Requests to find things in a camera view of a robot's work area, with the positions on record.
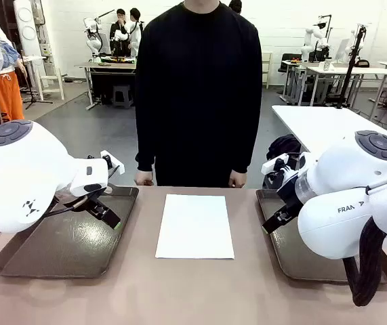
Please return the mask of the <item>person left hand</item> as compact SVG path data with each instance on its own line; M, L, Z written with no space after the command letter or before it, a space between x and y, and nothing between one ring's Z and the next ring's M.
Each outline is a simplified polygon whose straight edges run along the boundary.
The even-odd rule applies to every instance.
M230 173L230 178L228 182L229 188L243 188L247 181L246 173L239 173L234 170Z

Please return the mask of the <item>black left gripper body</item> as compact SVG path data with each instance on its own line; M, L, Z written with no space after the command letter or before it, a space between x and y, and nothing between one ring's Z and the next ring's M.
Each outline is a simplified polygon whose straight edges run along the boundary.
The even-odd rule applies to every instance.
M64 211L81 212L89 209L94 209L99 205L98 198L102 194L102 190L87 193L80 197L75 197L67 192L57 192L56 200L63 206Z

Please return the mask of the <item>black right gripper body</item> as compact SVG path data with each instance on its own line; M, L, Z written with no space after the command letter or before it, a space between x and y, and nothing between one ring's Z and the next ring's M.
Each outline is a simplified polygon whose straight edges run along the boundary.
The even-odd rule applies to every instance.
M267 178L272 182L272 185L280 185L277 189L277 195L284 202L284 205L278 210L278 213L299 213L303 207L303 203L296 194L299 171L281 168L279 171L269 173Z

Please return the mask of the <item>person right hand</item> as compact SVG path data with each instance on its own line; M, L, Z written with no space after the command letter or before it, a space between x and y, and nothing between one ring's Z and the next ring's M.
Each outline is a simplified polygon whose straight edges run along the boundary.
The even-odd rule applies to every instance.
M138 170L134 177L134 181L137 186L153 186L154 185L153 172Z

